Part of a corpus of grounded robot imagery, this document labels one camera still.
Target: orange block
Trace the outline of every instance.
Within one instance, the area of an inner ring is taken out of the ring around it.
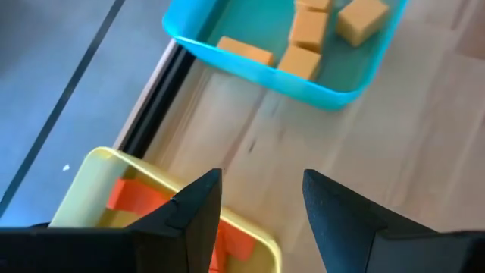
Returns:
[[[165,204],[168,199],[137,179],[118,178],[106,207],[145,216]]]
[[[219,228],[215,238],[214,250],[212,251],[211,264],[209,272],[215,270],[219,273],[226,272],[226,250],[224,244],[224,232]]]
[[[251,257],[255,248],[255,238],[221,221],[219,228],[223,230],[226,251],[239,261],[246,261]]]

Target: blue plastic bin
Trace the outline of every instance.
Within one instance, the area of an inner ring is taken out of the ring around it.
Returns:
[[[273,52],[279,62],[288,46],[293,0],[172,0],[165,30],[204,62],[319,108],[341,109],[374,79],[407,0],[383,0],[390,7],[386,26],[358,48],[335,34],[336,16],[350,0],[334,0],[314,82],[218,49],[222,36]]]

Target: wooden table surface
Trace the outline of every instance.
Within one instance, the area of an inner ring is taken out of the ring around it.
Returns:
[[[485,228],[485,3],[411,0],[374,83],[328,112],[196,62],[146,160],[186,181],[224,168],[223,202],[322,272],[302,173],[314,168],[438,231]]]

